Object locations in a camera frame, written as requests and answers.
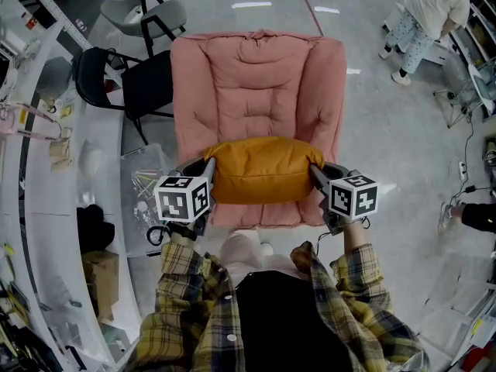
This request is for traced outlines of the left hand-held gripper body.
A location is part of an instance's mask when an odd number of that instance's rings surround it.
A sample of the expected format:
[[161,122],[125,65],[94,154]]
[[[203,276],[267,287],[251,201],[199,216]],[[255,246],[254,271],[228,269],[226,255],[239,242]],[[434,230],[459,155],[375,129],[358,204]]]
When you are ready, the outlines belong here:
[[208,196],[208,179],[185,177],[169,173],[158,181],[153,190],[161,232],[173,239],[179,235],[185,239],[203,236],[212,210]]

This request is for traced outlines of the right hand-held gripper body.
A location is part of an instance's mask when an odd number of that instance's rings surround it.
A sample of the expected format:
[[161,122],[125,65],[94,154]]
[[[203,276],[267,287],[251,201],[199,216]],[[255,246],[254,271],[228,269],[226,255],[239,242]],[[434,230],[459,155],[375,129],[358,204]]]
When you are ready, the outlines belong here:
[[379,186],[358,174],[328,181],[322,188],[324,200],[319,205],[331,235],[340,234],[348,224],[364,220],[378,210]]

